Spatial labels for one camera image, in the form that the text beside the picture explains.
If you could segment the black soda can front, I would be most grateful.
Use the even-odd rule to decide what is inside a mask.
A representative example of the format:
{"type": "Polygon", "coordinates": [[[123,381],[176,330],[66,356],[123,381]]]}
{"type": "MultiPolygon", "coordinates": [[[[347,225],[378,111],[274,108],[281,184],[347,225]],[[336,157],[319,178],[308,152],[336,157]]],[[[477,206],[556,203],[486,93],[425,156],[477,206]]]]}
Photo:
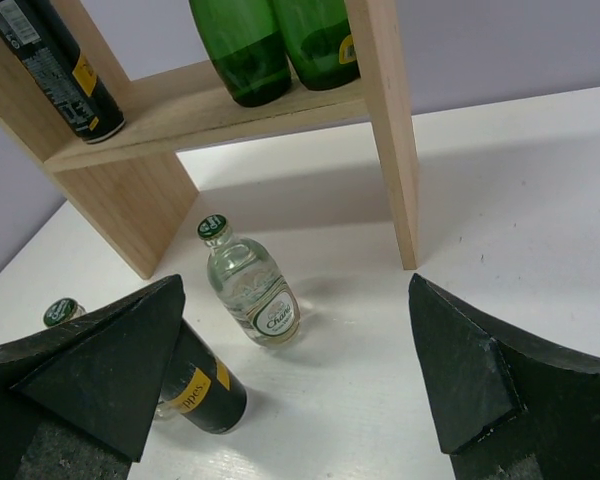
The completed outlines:
{"type": "Polygon", "coordinates": [[[103,142],[125,126],[123,112],[51,2],[0,0],[0,38],[82,141],[103,142]]]}

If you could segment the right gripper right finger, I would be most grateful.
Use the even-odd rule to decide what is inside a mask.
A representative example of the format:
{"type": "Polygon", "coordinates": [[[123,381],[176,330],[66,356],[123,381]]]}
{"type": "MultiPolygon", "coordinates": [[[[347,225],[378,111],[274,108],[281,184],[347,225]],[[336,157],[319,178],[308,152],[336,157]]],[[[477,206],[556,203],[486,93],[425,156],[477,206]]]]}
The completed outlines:
{"type": "Polygon", "coordinates": [[[458,479],[600,479],[600,358],[482,312],[423,276],[414,344],[458,479]]]}

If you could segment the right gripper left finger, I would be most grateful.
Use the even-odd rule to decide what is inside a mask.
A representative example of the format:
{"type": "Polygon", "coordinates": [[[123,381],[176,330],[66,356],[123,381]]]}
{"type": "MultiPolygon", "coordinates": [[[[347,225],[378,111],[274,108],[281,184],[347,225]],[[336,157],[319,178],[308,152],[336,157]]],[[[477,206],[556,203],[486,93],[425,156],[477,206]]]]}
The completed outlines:
{"type": "Polygon", "coordinates": [[[125,479],[185,306],[178,275],[0,345],[0,479],[125,479]]]}

